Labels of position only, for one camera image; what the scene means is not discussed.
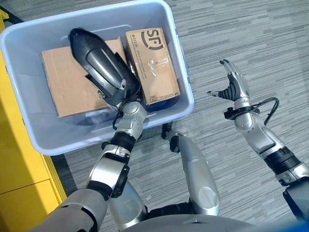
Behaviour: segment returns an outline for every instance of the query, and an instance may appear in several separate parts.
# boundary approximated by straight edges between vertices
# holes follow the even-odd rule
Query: cardboard box
[[[120,38],[105,41],[126,62]],[[74,59],[70,47],[42,52],[45,72],[59,117],[108,107],[98,89],[87,79],[88,73]]]
[[[128,31],[126,43],[147,105],[180,95],[162,28]]]

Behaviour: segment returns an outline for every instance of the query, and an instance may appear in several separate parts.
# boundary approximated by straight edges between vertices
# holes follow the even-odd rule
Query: robotic arm
[[[74,58],[89,73],[87,78],[110,107],[123,117],[110,142],[103,143],[103,152],[86,187],[71,194],[32,232],[99,230],[110,198],[119,197],[124,190],[130,153],[147,116],[135,98],[140,83],[117,53],[114,54],[100,37],[83,29],[73,29],[69,40]]]
[[[279,105],[277,98],[269,98],[259,104],[251,105],[250,91],[246,80],[237,67],[224,59],[220,63],[227,71],[229,87],[222,91],[209,91],[208,94],[234,101],[235,109],[228,108],[225,118],[234,120],[235,126],[241,132],[252,149],[265,161],[275,173],[282,186],[289,186],[283,196],[296,217],[309,218],[309,168],[298,160],[284,142],[275,135],[267,123]],[[258,107],[270,101],[275,101],[270,114],[263,122],[259,116]]]

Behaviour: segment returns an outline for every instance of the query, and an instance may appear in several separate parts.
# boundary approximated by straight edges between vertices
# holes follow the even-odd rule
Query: plastic storage bin
[[[72,28],[82,27],[105,40],[128,30],[162,27],[181,95],[172,107],[147,115],[144,128],[192,112],[193,94],[170,7],[160,0],[137,0],[59,14],[8,27],[1,49],[31,143],[45,155],[58,155],[112,138],[111,109],[58,118],[42,62],[44,50],[69,45]]]

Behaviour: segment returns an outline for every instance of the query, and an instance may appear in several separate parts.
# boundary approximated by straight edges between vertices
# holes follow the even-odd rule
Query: yellow cabinet
[[[32,148],[0,52],[0,231],[34,227],[65,198],[50,157]]]

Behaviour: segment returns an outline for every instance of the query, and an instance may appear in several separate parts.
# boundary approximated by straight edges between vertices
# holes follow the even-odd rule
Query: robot
[[[168,140],[172,152],[180,153],[189,190],[189,201],[168,205],[148,212],[138,193],[127,180],[128,162],[132,148],[142,133],[147,116],[137,93],[138,79],[97,35],[83,29],[69,34],[74,58],[89,73],[87,78],[98,88],[100,96],[118,114],[113,122],[113,138],[102,144],[102,154],[90,172],[87,185],[75,191],[31,232],[96,232],[100,229],[108,206],[120,231],[239,231],[251,230],[253,225],[220,217],[219,192],[198,146],[185,134],[174,131],[171,123],[163,125],[162,138]],[[237,67],[226,59],[220,61],[227,71],[229,86],[208,94],[231,100],[225,118],[233,120],[252,149],[274,172],[294,215],[309,218],[309,168],[266,127],[276,111],[279,100],[267,99],[250,103],[250,91]],[[258,107],[274,101],[265,121]],[[116,119],[122,116],[118,126]]]

